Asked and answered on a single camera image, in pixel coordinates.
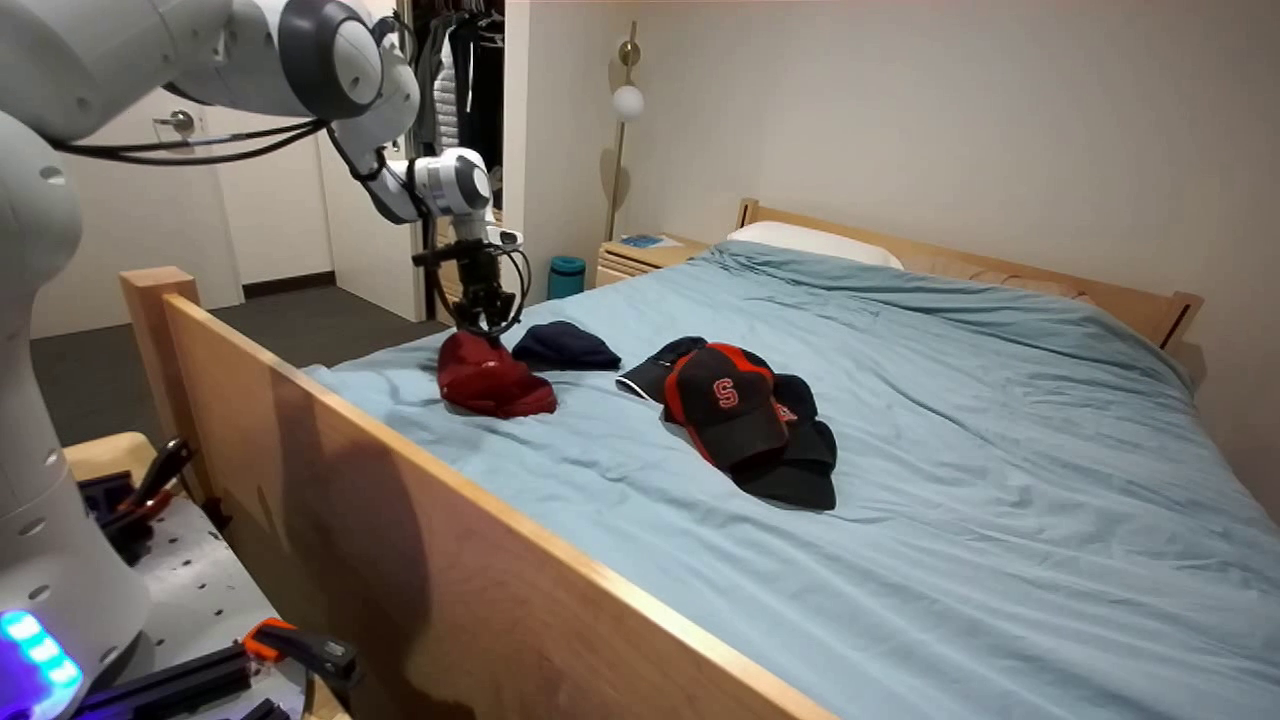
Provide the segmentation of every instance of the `red hat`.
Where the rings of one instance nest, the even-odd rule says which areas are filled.
[[[442,397],[479,415],[556,410],[547,379],[533,377],[497,336],[453,331],[442,349]]]

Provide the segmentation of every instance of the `cable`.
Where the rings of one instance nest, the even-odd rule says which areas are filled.
[[[88,157],[88,161],[110,161],[110,164],[143,164],[143,169],[200,169],[200,164],[245,164],[245,161],[256,161],[256,157],[268,157],[268,152],[282,152],[298,140],[308,140],[315,135],[326,124],[308,124],[275,143],[261,143],[261,149],[250,149],[250,152],[230,152],[230,157],[137,157],[137,152],[115,152],[115,149],[86,149],[86,143],[64,143],[61,152],[69,157]]]
[[[266,135],[288,135],[306,126],[326,126],[326,119],[275,124],[256,133],[230,133],[230,135],[196,135],[196,140],[163,140],[163,143],[51,143],[61,152],[171,152],[171,149],[212,149],[212,143],[250,143]]]
[[[467,250],[490,250],[490,257],[497,257],[497,258],[509,258],[512,262],[512,272],[518,272],[518,294],[512,294],[512,310],[497,322],[497,329],[490,329],[493,336],[504,336],[509,329],[518,329],[520,322],[520,315],[524,315],[524,305],[528,305],[528,294],[533,294],[533,258],[528,258],[528,250],[520,248],[520,243],[474,243]],[[443,250],[427,250],[426,257],[426,269],[437,277],[437,299],[442,299],[442,308],[455,320],[455,305],[449,299],[449,293],[443,293],[443,262],[455,262],[462,258],[462,250],[455,248],[443,248]]]

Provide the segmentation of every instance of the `wooden footboard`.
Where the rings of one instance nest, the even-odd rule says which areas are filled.
[[[298,622],[359,650],[359,714],[829,714],[196,305],[126,277],[163,432]]]

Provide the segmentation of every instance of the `mattress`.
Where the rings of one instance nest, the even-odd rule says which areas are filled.
[[[1280,535],[1175,366],[1075,299],[759,243],[528,308],[816,386],[835,513],[745,497],[614,370],[453,410],[427,336],[313,377],[840,714],[1280,714]]]

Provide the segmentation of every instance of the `white pillow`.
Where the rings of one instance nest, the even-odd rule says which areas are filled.
[[[840,258],[880,262],[880,269],[905,269],[905,258],[895,258],[880,243],[864,243],[851,237],[816,231],[816,228],[800,228],[800,223],[759,219],[759,223],[745,223],[745,228],[728,231],[728,238],[774,243],[774,248],[793,248],[793,250],[812,250],[812,257],[840,257]]]

